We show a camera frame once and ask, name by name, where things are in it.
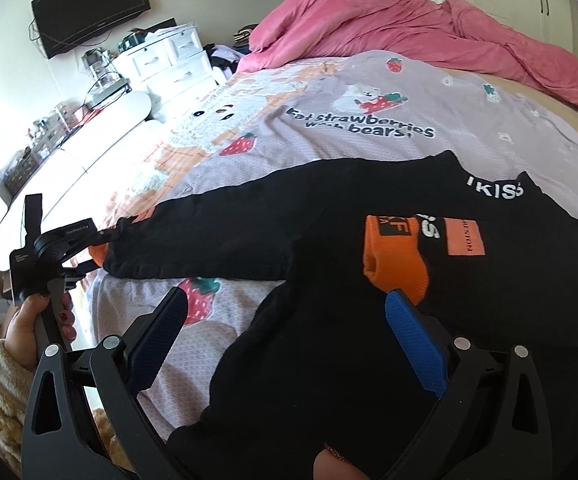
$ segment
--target black sweatshirt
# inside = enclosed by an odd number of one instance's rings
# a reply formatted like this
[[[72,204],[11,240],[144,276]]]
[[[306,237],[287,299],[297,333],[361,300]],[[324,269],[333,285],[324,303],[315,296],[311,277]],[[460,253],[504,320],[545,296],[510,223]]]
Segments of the black sweatshirt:
[[[405,162],[313,162],[118,222],[122,236],[104,262],[114,276],[286,280],[227,349],[200,422],[170,436],[183,463],[210,480],[310,480],[326,443],[371,478],[387,471],[436,400],[386,322],[386,295],[363,275],[364,225],[369,215],[416,214],[501,226],[485,239],[484,266],[456,267],[421,240],[430,282],[419,307],[481,348],[530,349],[555,472],[571,460],[578,220],[527,174],[486,182],[444,152]],[[512,250],[496,250],[509,237]],[[438,290],[453,292],[451,301]],[[513,305],[500,308],[501,301]]]

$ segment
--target silver pin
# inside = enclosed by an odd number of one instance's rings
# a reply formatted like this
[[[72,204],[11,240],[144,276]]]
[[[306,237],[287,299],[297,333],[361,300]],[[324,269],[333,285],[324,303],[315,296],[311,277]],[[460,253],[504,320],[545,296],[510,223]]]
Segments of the silver pin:
[[[58,345],[49,345],[49,346],[47,346],[47,348],[45,348],[44,354],[45,354],[47,357],[53,357],[53,356],[56,355],[59,351],[60,351],[60,347],[59,347]]]
[[[102,346],[104,346],[104,348],[106,348],[107,350],[113,350],[119,344],[120,344],[120,338],[117,335],[112,335],[112,336],[109,336],[108,338],[106,338],[104,340],[104,343],[102,343]]]
[[[458,350],[468,350],[471,348],[471,341],[464,337],[457,337],[453,344]]]
[[[529,351],[522,345],[518,345],[514,348],[514,352],[518,357],[525,358],[529,356]]]

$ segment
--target television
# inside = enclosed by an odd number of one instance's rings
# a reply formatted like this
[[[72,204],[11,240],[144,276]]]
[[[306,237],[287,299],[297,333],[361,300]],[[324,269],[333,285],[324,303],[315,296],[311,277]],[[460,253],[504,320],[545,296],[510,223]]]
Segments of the television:
[[[151,8],[149,0],[34,0],[31,6],[48,59]]]

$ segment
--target blue gripper pad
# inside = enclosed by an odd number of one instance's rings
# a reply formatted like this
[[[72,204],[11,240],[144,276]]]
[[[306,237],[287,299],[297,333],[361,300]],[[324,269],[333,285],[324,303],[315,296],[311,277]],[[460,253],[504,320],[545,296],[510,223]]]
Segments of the blue gripper pad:
[[[182,330],[188,310],[186,293],[175,287],[151,314],[140,316],[134,321],[144,323],[144,334],[128,355],[127,389],[131,395],[136,396],[153,386],[153,381]]]
[[[411,309],[397,291],[387,295],[389,326],[422,387],[441,399],[449,385],[446,359]]]

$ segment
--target fingernail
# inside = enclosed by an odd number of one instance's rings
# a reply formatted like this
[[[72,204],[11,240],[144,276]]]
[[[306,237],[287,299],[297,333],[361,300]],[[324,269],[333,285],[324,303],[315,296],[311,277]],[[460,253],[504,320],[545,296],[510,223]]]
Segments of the fingernail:
[[[350,464],[347,459],[345,459],[341,454],[339,454],[335,449],[333,449],[329,444],[325,444],[325,449],[333,455],[334,458],[337,458],[340,462],[344,462],[345,464]]]

